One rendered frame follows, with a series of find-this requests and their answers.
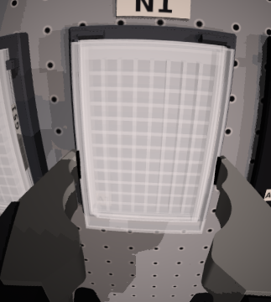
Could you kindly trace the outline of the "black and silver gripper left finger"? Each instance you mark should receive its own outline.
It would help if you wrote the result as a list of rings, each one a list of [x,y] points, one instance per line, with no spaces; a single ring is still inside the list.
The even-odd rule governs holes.
[[[80,151],[72,149],[0,215],[0,302],[73,302],[86,279],[75,184]]]

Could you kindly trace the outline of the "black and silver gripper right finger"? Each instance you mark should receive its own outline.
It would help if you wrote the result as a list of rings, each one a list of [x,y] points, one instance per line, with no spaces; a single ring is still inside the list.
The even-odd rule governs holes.
[[[221,230],[201,284],[213,302],[271,302],[271,207],[223,155],[217,157],[214,185]]]

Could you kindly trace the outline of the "grey perforated base plate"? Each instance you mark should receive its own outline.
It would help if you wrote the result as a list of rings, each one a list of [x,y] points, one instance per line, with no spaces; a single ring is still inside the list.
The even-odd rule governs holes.
[[[0,37],[29,35],[39,127],[48,170],[75,148],[69,28],[152,25],[237,36],[232,91],[221,149],[250,183],[263,111],[271,0],[190,0],[190,19],[117,16],[117,0],[0,0]],[[79,180],[78,227],[86,279],[101,302],[190,302],[201,284],[211,242],[221,230],[216,185],[202,234],[118,232],[86,228]]]

